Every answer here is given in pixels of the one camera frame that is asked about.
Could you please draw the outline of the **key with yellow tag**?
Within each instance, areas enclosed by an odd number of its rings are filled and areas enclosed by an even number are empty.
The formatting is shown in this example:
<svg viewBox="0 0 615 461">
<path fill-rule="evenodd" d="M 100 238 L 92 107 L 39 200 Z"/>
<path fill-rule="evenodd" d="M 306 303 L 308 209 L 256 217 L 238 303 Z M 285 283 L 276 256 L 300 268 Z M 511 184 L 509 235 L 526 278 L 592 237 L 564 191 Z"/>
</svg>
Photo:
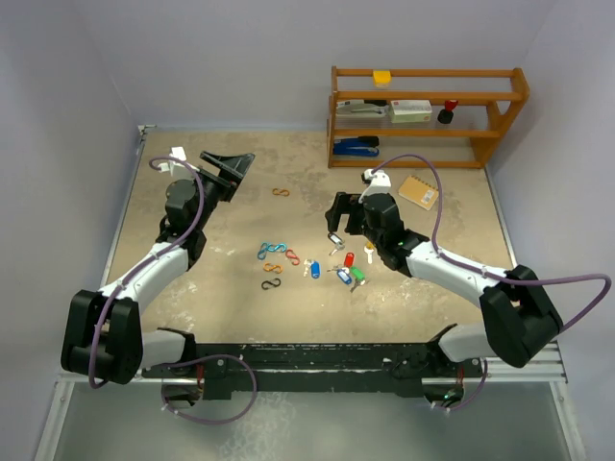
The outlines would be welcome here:
<svg viewBox="0 0 615 461">
<path fill-rule="evenodd" d="M 366 253 L 367 262 L 369 264 L 373 263 L 373 253 L 375 251 L 375 247 L 371 243 L 367 243 L 364 246 L 364 252 Z"/>
</svg>

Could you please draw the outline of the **teal carabiner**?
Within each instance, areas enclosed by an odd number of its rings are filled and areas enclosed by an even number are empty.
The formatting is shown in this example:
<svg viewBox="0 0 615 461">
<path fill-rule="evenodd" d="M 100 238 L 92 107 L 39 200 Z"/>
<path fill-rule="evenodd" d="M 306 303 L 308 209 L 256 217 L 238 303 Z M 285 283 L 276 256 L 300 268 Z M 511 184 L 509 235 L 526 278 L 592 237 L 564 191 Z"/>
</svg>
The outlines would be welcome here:
<svg viewBox="0 0 615 461">
<path fill-rule="evenodd" d="M 260 248 L 257 253 L 257 258 L 259 260 L 264 260 L 266 258 L 266 255 L 268 254 L 268 247 L 269 247 L 269 244 L 267 242 L 263 242 L 260 245 Z"/>
</svg>

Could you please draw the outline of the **orange red carabiner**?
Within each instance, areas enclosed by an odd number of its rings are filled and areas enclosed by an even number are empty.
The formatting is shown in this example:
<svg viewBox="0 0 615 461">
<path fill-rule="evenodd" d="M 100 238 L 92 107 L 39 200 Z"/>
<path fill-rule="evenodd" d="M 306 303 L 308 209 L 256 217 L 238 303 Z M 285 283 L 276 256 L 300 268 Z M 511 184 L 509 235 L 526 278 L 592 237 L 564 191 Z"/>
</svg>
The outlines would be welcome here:
<svg viewBox="0 0 615 461">
<path fill-rule="evenodd" d="M 263 270 L 265 272 L 273 272 L 276 274 L 281 274 L 283 272 L 283 267 L 280 264 L 272 264 L 272 263 L 266 262 L 263 264 Z"/>
</svg>

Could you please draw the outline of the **black carabiner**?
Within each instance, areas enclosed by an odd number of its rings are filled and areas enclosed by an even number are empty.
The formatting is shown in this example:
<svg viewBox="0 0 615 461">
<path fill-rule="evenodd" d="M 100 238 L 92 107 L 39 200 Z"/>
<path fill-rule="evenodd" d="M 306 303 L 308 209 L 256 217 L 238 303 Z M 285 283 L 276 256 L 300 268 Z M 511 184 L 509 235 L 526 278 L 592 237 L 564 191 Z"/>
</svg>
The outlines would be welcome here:
<svg viewBox="0 0 615 461">
<path fill-rule="evenodd" d="M 262 290 L 269 290 L 269 289 L 273 289 L 273 288 L 278 288 L 280 287 L 282 284 L 282 281 L 279 278 L 274 278 L 274 279 L 268 279 L 268 280 L 264 280 L 261 283 L 261 289 Z"/>
</svg>

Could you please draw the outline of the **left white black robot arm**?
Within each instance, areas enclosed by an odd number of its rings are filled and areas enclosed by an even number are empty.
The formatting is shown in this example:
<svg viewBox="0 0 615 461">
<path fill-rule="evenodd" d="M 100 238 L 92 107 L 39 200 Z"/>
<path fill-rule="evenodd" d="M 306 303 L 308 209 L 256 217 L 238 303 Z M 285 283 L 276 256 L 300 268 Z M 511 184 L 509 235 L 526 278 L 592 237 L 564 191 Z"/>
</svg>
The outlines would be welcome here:
<svg viewBox="0 0 615 461">
<path fill-rule="evenodd" d="M 205 224 L 219 203 L 233 198 L 255 160 L 253 154 L 208 152 L 200 158 L 218 171 L 192 165 L 180 147 L 150 160 L 152 169 L 172 178 L 153 246 L 117 280 L 96 291 L 81 290 L 70 302 L 61 366 L 86 376 L 94 389 L 109 382 L 127 384 L 156 366 L 164 365 L 175 376 L 188 376 L 197 367 L 193 334 L 173 328 L 146 333 L 141 316 L 199 260 L 207 242 Z"/>
</svg>

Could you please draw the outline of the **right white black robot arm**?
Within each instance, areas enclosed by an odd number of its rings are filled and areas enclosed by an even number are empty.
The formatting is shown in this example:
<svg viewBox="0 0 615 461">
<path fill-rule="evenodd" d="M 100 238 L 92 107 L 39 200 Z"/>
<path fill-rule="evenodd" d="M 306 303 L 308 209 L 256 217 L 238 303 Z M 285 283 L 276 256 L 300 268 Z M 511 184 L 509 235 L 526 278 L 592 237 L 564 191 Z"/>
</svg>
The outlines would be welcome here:
<svg viewBox="0 0 615 461">
<path fill-rule="evenodd" d="M 338 192 L 325 213 L 328 232 L 337 232 L 343 215 L 349 217 L 345 231 L 373 244 L 387 268 L 434 283 L 480 309 L 480 323 L 445 328 L 434 338 L 437 346 L 428 351 L 427 361 L 435 374 L 448 376 L 462 361 L 487 356 L 522 368 L 562 332 L 563 322 L 546 290 L 530 285 L 537 280 L 530 268 L 497 269 L 492 279 L 486 275 L 489 268 L 475 273 L 465 260 L 461 266 L 451 263 L 452 255 L 435 250 L 428 237 L 405 227 L 388 193 L 360 199 Z"/>
</svg>

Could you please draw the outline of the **key with red tag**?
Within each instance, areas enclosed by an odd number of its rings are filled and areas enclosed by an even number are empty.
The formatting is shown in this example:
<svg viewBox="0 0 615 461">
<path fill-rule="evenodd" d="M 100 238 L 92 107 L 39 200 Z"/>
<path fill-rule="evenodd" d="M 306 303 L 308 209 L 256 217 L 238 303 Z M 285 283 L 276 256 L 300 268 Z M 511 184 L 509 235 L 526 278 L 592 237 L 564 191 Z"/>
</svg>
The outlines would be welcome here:
<svg viewBox="0 0 615 461">
<path fill-rule="evenodd" d="M 341 268 L 350 269 L 354 265 L 354 261 L 355 261 L 355 254 L 352 252 L 348 252 L 345 254 L 343 261 L 340 264 L 338 264 L 337 267 L 339 269 Z"/>
</svg>

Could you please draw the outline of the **blue stapler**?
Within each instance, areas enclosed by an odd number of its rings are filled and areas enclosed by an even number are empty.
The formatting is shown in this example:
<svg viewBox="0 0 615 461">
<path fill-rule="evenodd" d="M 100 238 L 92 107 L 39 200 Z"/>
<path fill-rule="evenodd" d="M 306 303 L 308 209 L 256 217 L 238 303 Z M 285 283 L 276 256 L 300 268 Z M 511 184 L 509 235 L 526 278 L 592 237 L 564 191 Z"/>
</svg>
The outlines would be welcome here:
<svg viewBox="0 0 615 461">
<path fill-rule="evenodd" d="M 335 156 L 375 158 L 380 154 L 380 140 L 377 136 L 358 136 L 336 139 L 332 153 Z"/>
</svg>

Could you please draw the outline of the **brown spiral notebook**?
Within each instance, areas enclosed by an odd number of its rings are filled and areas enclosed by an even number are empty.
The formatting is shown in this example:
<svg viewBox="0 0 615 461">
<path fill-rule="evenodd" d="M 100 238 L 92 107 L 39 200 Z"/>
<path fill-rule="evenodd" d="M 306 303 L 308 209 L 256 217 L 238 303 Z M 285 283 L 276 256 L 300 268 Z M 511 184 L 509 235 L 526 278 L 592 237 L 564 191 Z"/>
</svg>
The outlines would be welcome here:
<svg viewBox="0 0 615 461">
<path fill-rule="evenodd" d="M 431 210 L 439 198 L 439 191 L 436 187 L 416 176 L 408 176 L 399 187 L 398 194 L 424 210 Z"/>
</svg>

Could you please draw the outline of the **key with light blue tag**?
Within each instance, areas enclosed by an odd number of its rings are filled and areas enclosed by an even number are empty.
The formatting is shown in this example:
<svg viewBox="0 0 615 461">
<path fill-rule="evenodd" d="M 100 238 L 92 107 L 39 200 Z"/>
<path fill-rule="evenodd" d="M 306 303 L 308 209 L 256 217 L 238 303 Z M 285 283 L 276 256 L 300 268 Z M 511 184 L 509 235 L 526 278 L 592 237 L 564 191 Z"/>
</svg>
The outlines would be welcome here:
<svg viewBox="0 0 615 461">
<path fill-rule="evenodd" d="M 331 272 L 335 273 L 336 276 L 346 285 L 350 285 L 353 282 L 350 271 L 346 267 L 334 268 L 331 269 Z"/>
</svg>

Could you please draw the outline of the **key with green tag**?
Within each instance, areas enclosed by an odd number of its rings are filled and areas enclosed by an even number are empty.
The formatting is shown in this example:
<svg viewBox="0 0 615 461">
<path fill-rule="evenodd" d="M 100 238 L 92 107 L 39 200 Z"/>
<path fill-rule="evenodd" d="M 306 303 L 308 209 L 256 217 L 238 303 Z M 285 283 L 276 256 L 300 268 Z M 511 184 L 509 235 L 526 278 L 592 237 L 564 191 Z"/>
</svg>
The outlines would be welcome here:
<svg viewBox="0 0 615 461">
<path fill-rule="evenodd" d="M 366 283 L 366 277 L 363 274 L 363 272 L 359 270 L 356 266 L 352 266 L 350 268 L 350 274 L 354 278 L 354 283 L 350 290 L 350 292 L 353 293 L 357 288 L 359 288 L 360 286 L 363 286 Z"/>
</svg>

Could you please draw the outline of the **white cardboard box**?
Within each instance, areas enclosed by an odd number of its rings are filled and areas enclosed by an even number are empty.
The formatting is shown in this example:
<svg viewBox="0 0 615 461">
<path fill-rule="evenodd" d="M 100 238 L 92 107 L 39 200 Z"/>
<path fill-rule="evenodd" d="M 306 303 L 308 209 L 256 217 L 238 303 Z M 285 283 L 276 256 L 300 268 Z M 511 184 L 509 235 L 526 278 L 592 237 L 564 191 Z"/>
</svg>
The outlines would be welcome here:
<svg viewBox="0 0 615 461">
<path fill-rule="evenodd" d="M 429 122 L 432 115 L 429 100 L 392 100 L 388 114 L 392 123 Z"/>
</svg>

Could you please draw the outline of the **yellow tape dispenser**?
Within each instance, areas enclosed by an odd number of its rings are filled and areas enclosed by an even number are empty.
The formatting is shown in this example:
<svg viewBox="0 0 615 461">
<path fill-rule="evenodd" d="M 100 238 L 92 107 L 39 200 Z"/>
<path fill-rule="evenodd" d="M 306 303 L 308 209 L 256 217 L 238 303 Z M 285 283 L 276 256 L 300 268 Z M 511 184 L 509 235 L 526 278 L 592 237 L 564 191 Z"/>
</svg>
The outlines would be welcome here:
<svg viewBox="0 0 615 461">
<path fill-rule="evenodd" d="M 375 69 L 372 72 L 372 80 L 375 88 L 388 88 L 392 80 L 392 75 L 389 70 Z"/>
</svg>

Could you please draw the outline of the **wooden shelf rack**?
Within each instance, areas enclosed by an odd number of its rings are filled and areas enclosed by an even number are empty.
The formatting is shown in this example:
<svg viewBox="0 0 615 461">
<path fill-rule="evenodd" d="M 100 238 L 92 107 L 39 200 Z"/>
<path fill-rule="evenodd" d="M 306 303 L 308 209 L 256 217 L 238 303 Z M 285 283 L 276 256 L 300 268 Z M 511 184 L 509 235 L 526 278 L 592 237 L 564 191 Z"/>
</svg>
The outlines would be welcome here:
<svg viewBox="0 0 615 461">
<path fill-rule="evenodd" d="M 529 99 L 523 70 L 513 69 L 391 69 L 388 88 L 375 88 L 371 68 L 331 71 L 328 101 L 327 162 L 330 168 L 365 168 L 392 159 L 398 168 L 418 168 L 417 156 L 439 168 L 482 169 L 504 140 Z M 382 118 L 342 118 L 336 103 L 344 100 L 429 100 L 431 120 L 392 123 Z M 457 100 L 451 124 L 437 121 L 446 100 Z M 336 139 L 377 136 L 375 158 L 335 156 Z"/>
</svg>

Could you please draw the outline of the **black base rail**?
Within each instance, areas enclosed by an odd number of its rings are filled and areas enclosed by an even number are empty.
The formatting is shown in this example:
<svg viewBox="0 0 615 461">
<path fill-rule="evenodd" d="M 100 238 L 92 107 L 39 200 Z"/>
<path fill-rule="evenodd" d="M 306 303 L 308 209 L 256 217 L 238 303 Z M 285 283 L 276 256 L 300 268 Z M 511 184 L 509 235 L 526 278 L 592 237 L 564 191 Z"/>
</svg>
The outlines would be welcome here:
<svg viewBox="0 0 615 461">
<path fill-rule="evenodd" d="M 147 366 L 165 385 L 199 378 L 204 400 L 235 392 L 385 393 L 420 398 L 480 377 L 477 357 L 455 363 L 429 343 L 197 343 L 172 365 Z"/>
</svg>

